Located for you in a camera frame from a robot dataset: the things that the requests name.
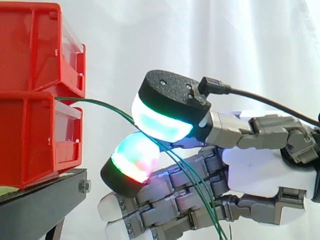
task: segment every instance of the white fabric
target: white fabric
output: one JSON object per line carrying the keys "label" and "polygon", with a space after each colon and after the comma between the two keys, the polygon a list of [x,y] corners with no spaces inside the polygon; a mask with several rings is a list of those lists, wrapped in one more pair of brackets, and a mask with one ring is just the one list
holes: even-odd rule
{"label": "white fabric", "polygon": [[[87,46],[87,97],[129,112],[144,75],[152,69],[196,80],[217,78],[279,101],[310,117],[320,111],[318,0],[58,0],[65,18]],[[210,96],[213,111],[265,110],[238,96]],[[115,113],[84,110],[83,164],[92,191],[66,218],[62,240],[103,240],[97,206],[110,190],[99,171],[133,128]],[[170,163],[164,157],[161,164]],[[248,219],[232,223],[234,240],[318,239],[320,204],[306,215],[268,228]],[[183,240],[214,239],[214,228]]]}

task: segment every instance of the screw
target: screw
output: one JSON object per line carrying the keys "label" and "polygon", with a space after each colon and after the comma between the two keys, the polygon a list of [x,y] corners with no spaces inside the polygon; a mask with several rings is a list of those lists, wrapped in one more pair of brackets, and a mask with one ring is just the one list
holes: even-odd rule
{"label": "screw", "polygon": [[91,181],[90,180],[81,180],[79,183],[79,192],[83,194],[90,193],[91,191]]}

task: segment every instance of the green light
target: green light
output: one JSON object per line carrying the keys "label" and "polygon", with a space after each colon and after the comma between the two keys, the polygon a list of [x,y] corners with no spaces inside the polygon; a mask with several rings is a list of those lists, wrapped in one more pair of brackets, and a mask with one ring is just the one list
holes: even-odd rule
{"label": "green light", "polygon": [[111,159],[123,174],[144,183],[155,170],[159,155],[159,147],[142,132],[136,132],[118,145]]}
{"label": "green light", "polygon": [[187,136],[193,126],[189,123],[161,115],[148,108],[136,95],[131,114],[134,123],[146,134],[159,140],[175,143]]}

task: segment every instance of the black metal stand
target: black metal stand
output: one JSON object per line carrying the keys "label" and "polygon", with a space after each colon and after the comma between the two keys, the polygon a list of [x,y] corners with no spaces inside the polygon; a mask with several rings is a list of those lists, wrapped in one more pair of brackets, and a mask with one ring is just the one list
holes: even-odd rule
{"label": "black metal stand", "polygon": [[72,169],[29,189],[0,196],[0,240],[58,240],[65,216],[86,198],[86,169]]}

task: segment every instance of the red storage drawer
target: red storage drawer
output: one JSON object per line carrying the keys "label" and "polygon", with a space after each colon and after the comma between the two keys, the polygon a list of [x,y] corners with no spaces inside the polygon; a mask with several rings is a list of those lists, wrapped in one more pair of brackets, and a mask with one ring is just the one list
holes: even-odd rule
{"label": "red storage drawer", "polygon": [[49,92],[0,92],[0,186],[24,189],[80,165],[82,119]]}
{"label": "red storage drawer", "polygon": [[86,48],[58,4],[1,1],[0,33],[0,92],[85,97]]}

